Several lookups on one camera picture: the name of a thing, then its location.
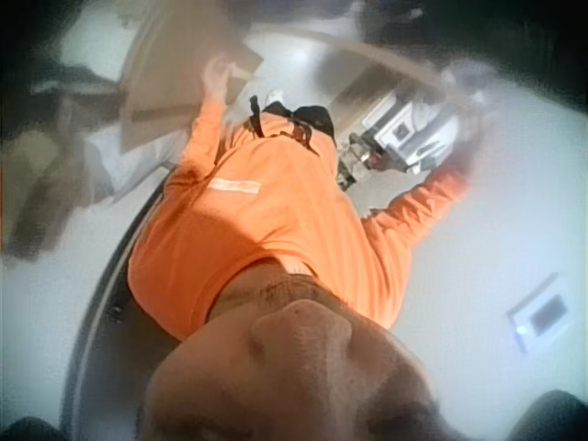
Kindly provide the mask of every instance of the sleeve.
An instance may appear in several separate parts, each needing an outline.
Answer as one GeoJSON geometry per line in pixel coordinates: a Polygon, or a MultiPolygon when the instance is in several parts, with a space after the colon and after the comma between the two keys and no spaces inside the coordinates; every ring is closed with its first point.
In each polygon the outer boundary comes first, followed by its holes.
{"type": "Polygon", "coordinates": [[[200,114],[192,123],[192,134],[180,162],[167,179],[166,189],[201,181],[213,170],[221,143],[222,118],[226,108],[220,101],[205,98],[200,114]]]}
{"type": "Polygon", "coordinates": [[[415,246],[465,193],[468,179],[453,164],[442,164],[425,181],[370,216],[389,242],[415,246]]]}

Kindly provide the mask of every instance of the hand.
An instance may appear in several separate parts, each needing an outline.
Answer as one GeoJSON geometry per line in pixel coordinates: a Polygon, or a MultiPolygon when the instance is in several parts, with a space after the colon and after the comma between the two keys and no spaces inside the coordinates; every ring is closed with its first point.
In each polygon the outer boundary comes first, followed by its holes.
{"type": "Polygon", "coordinates": [[[225,102],[232,65],[225,53],[212,57],[202,72],[202,85],[207,97],[225,102]]]}
{"type": "Polygon", "coordinates": [[[478,116],[472,121],[466,121],[460,137],[453,145],[453,152],[445,163],[453,164],[466,177],[473,174],[476,159],[485,143],[485,135],[492,131],[494,123],[489,116],[478,116]]]}

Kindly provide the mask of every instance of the white patch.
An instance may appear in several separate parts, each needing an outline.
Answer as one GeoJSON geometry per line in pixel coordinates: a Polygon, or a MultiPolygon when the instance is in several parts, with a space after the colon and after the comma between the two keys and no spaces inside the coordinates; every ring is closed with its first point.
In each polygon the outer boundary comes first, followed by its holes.
{"type": "Polygon", "coordinates": [[[209,188],[214,188],[215,190],[220,191],[238,191],[240,193],[256,195],[259,193],[261,184],[255,181],[230,181],[229,179],[215,177],[210,181],[209,188]]]}

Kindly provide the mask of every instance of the orange shirt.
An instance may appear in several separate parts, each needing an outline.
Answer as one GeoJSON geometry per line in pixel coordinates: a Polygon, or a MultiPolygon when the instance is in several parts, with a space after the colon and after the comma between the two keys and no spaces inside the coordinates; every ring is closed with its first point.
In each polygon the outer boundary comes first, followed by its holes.
{"type": "Polygon", "coordinates": [[[288,136],[292,124],[262,114],[265,138],[245,125],[228,133],[226,107],[204,102],[164,199],[130,259],[139,304],[183,340],[206,320],[216,296],[255,261],[292,255],[333,294],[390,327],[400,310],[411,250],[464,191],[441,166],[386,209],[360,219],[335,182],[331,138],[315,130],[311,150],[288,136]]]}

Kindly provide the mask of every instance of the white floor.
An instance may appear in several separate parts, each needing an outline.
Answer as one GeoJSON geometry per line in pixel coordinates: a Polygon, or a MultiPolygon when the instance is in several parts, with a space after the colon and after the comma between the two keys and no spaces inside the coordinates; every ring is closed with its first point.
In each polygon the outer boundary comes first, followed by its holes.
{"type": "MultiPolygon", "coordinates": [[[[356,36],[349,17],[323,28],[356,36]]],[[[133,32],[119,28],[116,14],[97,2],[74,26],[62,57],[118,79],[133,32]]],[[[261,97],[274,87],[285,90],[291,107],[327,105],[365,67],[318,43],[300,41],[284,51],[276,35],[247,42],[265,61],[259,80],[240,96],[235,117],[249,113],[249,95],[261,97]]],[[[586,118],[510,85],[497,84],[492,93],[499,125],[480,171],[467,197],[415,250],[406,302],[392,331],[432,371],[443,413],[456,428],[503,439],[546,390],[587,398],[586,118]],[[544,353],[525,356],[506,312],[553,271],[567,281],[575,325],[544,353]]],[[[348,195],[363,213],[420,179],[375,175],[348,195]]],[[[9,361],[3,366],[3,424],[25,414],[58,423],[79,318],[126,229],[120,220],[132,217],[154,184],[144,183],[109,209],[76,213],[58,254],[4,273],[3,350],[9,361]]]]}

